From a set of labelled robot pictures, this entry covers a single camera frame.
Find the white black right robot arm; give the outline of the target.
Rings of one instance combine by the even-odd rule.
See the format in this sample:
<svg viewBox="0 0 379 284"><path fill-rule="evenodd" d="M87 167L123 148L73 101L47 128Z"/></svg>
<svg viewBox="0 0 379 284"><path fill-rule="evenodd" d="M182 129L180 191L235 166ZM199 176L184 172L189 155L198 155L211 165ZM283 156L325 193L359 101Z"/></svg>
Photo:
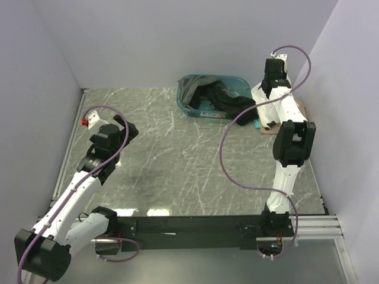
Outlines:
<svg viewBox="0 0 379 284"><path fill-rule="evenodd" d="M272 102L278 115L280 128L273 144L276 172L260 229L273 236L278 231L291 228L290 201L296 177L309 159L316 132L316 125L301 113L293 98L287 76L287 56L272 55L266 59L265 74L259 90Z"/></svg>

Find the white t shirt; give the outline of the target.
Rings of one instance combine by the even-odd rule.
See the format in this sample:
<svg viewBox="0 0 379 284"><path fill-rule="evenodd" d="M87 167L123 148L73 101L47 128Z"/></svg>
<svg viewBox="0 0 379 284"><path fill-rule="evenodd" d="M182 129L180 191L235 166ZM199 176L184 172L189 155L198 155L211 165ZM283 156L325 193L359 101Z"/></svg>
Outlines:
<svg viewBox="0 0 379 284"><path fill-rule="evenodd" d="M291 91L291 81L288 79L264 79L252 89L262 127L270 129L285 121L304 120Z"/></svg>

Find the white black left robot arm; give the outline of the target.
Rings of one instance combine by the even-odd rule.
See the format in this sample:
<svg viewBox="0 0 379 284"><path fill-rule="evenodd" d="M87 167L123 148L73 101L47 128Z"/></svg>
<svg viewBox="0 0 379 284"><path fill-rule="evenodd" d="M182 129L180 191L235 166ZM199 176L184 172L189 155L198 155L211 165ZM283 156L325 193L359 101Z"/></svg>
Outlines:
<svg viewBox="0 0 379 284"><path fill-rule="evenodd" d="M124 238L117 213L99 206L79 225L73 223L93 194L100 190L115 170L120 151L137 135L136 126L120 115L115 124L100 119L97 112L82 119L95 130L91 146L65 190L50 211L32 229L20 230L14 238L18 269L17 282L27 283L22 272L42 277L46 282L59 280L67 271L72 257L91 240L115 240L121 247Z"/></svg>

